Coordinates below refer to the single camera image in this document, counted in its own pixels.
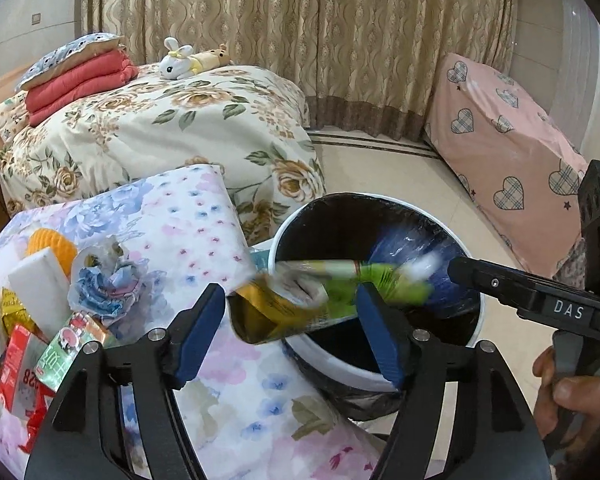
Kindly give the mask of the right hand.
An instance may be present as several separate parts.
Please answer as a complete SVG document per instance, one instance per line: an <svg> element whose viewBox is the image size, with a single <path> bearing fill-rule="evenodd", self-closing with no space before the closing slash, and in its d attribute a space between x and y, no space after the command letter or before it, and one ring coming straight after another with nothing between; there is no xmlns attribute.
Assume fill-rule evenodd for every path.
<svg viewBox="0 0 600 480"><path fill-rule="evenodd" d="M535 360L532 374L541 379L533 416L540 435L546 437L558 423L558 408L584 416L574 440L585 444L600 426L600 377L566 377L554 382L554 348L546 348Z"/></svg>

